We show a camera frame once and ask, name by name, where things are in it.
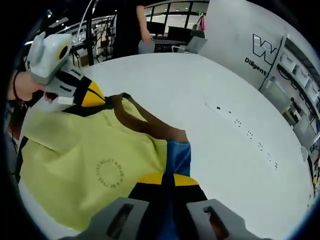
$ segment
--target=blue fabric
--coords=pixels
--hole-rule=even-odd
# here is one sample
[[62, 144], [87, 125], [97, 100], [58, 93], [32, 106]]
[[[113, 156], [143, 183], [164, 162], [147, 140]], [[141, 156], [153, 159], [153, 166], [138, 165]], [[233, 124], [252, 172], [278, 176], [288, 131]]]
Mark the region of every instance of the blue fabric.
[[157, 240], [178, 240], [177, 228], [174, 222], [174, 212], [172, 205], [174, 174], [190, 177], [191, 147], [189, 142], [168, 141], [166, 166], [165, 166], [165, 185], [167, 192], [167, 209], [163, 217], [163, 224]]

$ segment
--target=clothing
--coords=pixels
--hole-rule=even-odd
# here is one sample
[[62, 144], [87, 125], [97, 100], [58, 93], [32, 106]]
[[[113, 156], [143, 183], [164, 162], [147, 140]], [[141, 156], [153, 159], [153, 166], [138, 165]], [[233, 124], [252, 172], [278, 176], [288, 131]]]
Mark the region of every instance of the clothing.
[[116, 35], [113, 44], [113, 58], [138, 54], [141, 40], [137, 6], [145, 6], [145, 0], [118, 0]]
[[93, 107], [35, 111], [25, 124], [17, 180], [58, 223], [84, 230], [91, 217], [137, 180], [154, 173], [190, 174], [185, 131], [160, 121], [130, 95]]

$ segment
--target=computer monitor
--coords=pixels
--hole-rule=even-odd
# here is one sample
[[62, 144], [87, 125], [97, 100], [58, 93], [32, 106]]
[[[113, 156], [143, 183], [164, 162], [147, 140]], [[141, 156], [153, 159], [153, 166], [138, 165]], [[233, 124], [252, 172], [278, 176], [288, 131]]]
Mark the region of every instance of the computer monitor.
[[191, 29], [169, 26], [168, 39], [189, 43], [192, 39]]
[[146, 27], [151, 34], [164, 35], [165, 34], [165, 24], [160, 22], [147, 21]]

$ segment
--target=white wall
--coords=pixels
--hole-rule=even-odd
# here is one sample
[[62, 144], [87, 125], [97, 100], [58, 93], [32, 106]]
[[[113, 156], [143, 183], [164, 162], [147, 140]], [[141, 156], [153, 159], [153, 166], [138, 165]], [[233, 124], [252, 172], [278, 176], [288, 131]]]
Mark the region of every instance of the white wall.
[[245, 59], [254, 61], [266, 72], [271, 65], [264, 60], [264, 55], [259, 57], [253, 53], [253, 34], [261, 37], [262, 42], [268, 41], [273, 49], [279, 47], [283, 35], [289, 34], [290, 39], [320, 72], [320, 60], [307, 40], [282, 18], [251, 2], [210, 0], [205, 23], [208, 42], [200, 55], [230, 69], [257, 89], [265, 79], [265, 74], [253, 69]]

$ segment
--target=ceiling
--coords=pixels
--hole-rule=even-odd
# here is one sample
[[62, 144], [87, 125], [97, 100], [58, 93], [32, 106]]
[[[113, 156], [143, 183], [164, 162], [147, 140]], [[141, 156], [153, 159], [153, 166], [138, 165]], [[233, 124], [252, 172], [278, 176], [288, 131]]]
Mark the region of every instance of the ceiling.
[[[320, 40], [318, 40], [319, 14], [314, 0], [292, 1], [292, 0], [248, 0], [264, 7], [279, 17], [286, 20], [295, 27], [313, 45], [320, 55]], [[51, 0], [50, 9], [54, 14], [55, 21], [62, 16], [69, 19], [69, 25], [78, 23], [90, 0], [65, 0], [64, 6], [57, 6]], [[161, 0], [145, 0], [147, 5], [162, 2]], [[95, 17], [113, 14], [116, 9], [117, 0], [100, 0], [96, 6]]]

